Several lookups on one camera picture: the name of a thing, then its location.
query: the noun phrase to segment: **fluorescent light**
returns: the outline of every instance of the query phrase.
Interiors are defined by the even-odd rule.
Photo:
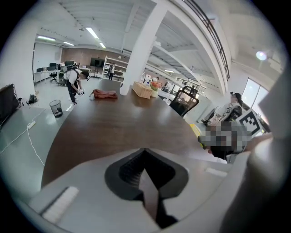
[[[39,35],[37,38],[48,40],[48,41],[55,41],[55,39],[53,39],[53,38],[49,38],[49,37],[42,36],[42,35]]]
[[[95,34],[95,32],[93,31],[92,28],[90,27],[86,27],[86,29],[88,30],[88,32],[91,33],[91,35],[95,38],[95,39],[98,39],[99,37]]]
[[[106,49],[103,43],[100,43],[100,45],[102,46],[103,49]]]
[[[267,59],[267,55],[266,55],[266,53],[264,53],[264,52],[262,52],[262,51],[258,51],[258,52],[256,53],[256,57],[257,57],[257,59],[259,59],[259,60],[261,60],[261,61],[264,61],[264,60]]]
[[[65,42],[65,41],[64,41],[64,43],[67,44],[67,45],[75,46],[75,45],[73,45],[71,43],[68,43],[68,42]]]

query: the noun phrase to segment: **box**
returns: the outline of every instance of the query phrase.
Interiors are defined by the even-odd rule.
[[[132,89],[139,97],[146,99],[149,99],[151,97],[151,93],[153,91],[149,86],[145,86],[144,84],[139,82],[134,82]]]

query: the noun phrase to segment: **trash can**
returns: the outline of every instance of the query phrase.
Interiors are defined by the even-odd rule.
[[[60,105],[60,100],[54,100],[50,102],[50,108],[55,116],[55,118],[58,118],[63,115],[62,107]]]

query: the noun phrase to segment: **red towel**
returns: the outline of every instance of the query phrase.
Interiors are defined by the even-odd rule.
[[[117,99],[117,94],[115,91],[101,91],[98,89],[95,89],[93,91],[94,97],[98,99],[105,99],[105,98],[113,98]]]

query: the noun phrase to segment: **floor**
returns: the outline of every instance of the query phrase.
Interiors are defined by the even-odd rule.
[[[24,106],[3,125],[0,134],[0,175],[15,198],[28,202],[40,191],[44,169],[41,161],[45,163],[50,146],[69,113],[64,111],[63,116],[55,118],[50,109]],[[27,131],[17,138],[34,117],[36,123],[29,130],[29,136],[37,155]]]
[[[82,80],[82,87],[85,90],[84,96],[77,96],[77,98],[89,98],[90,93],[94,90],[95,86],[101,79],[91,78],[88,81]],[[48,108],[50,109],[50,102],[53,100],[60,100],[63,111],[71,111],[74,108],[70,96],[68,93],[68,88],[66,86],[58,86],[55,81],[39,82],[35,85],[35,91],[39,94],[37,98],[39,99],[36,103],[32,104],[32,107]]]

